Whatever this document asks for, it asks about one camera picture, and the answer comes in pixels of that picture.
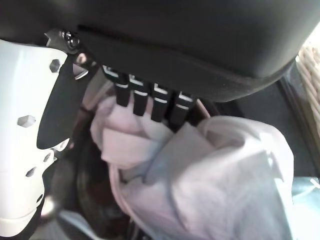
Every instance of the black plastic piece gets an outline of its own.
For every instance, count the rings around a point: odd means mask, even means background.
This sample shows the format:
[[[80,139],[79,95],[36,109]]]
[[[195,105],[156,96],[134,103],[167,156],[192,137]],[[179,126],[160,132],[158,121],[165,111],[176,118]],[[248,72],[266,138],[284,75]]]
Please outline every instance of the black plastic piece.
[[[41,118],[36,142],[38,149],[52,148],[71,136],[87,85],[98,70],[93,67],[86,76],[75,80],[75,57],[68,55],[59,71]]]
[[[172,91],[155,83],[153,84],[152,96],[153,109],[151,113],[151,120],[160,123],[165,117],[172,97]]]
[[[104,65],[225,102],[278,80],[319,20],[317,0],[3,0],[0,39],[66,29]]]
[[[215,102],[231,101],[267,87],[280,79],[293,62],[268,77],[254,78],[172,49],[126,41],[87,28],[80,29],[78,35],[102,65]]]
[[[171,113],[170,122],[182,125],[191,108],[195,105],[195,99],[186,93],[180,92],[174,100],[174,107]]]
[[[114,83],[116,103],[127,107],[130,100],[129,76],[107,66],[103,66],[102,69],[104,75]]]
[[[129,81],[129,87],[134,96],[133,113],[137,116],[143,116],[148,102],[149,85],[133,75],[129,75]]]

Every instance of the hexagonal hole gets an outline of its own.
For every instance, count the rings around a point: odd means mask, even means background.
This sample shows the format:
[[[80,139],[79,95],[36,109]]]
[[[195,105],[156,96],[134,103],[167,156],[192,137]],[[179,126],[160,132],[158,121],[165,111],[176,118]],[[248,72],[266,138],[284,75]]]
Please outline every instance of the hexagonal hole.
[[[17,124],[24,128],[29,128],[35,123],[36,123],[36,118],[31,115],[19,117],[17,121]]]
[[[28,177],[28,178],[30,178],[30,177],[32,177],[32,176],[35,174],[35,172],[36,172],[36,167],[30,169],[30,170],[26,173],[25,176]]]

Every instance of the gray fabric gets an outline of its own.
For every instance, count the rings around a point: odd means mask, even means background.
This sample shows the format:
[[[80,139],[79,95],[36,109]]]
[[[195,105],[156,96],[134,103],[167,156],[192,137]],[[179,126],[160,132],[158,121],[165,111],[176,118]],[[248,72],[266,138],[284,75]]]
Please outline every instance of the gray fabric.
[[[106,99],[100,109],[111,109],[103,107],[111,101]],[[101,146],[102,159],[110,163],[115,199],[151,237],[294,238],[290,221],[293,154],[274,127],[222,116],[207,119],[198,128],[186,123],[172,136],[169,131],[163,134],[165,126],[154,125],[148,112],[131,119],[123,117],[127,113],[132,113],[132,105],[115,105],[103,114],[98,109],[91,133]],[[140,130],[128,130],[122,127],[128,122],[110,123],[111,119],[139,123],[134,125]],[[104,124],[97,127],[97,122]],[[137,149],[141,144],[151,147]]]

